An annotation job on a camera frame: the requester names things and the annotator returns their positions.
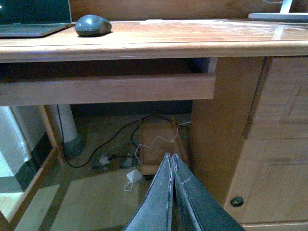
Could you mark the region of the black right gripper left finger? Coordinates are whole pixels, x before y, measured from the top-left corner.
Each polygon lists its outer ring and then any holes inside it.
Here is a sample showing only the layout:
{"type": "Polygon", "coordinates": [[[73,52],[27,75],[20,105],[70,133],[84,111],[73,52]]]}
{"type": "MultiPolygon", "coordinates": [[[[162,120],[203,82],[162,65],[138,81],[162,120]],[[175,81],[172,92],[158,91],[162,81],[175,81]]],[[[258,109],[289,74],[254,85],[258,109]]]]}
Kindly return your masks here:
{"type": "Polygon", "coordinates": [[[174,174],[171,154],[166,153],[145,198],[123,230],[170,231],[172,229],[174,174]]]}

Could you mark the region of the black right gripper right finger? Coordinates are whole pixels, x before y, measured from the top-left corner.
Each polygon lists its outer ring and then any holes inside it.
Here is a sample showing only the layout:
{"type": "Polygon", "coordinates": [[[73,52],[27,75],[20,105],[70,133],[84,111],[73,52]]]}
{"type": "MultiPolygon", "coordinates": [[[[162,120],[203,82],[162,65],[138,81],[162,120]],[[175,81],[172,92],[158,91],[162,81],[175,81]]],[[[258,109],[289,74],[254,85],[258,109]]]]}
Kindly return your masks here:
{"type": "Polygon", "coordinates": [[[179,231],[243,231],[181,158],[172,156],[179,231]]]}

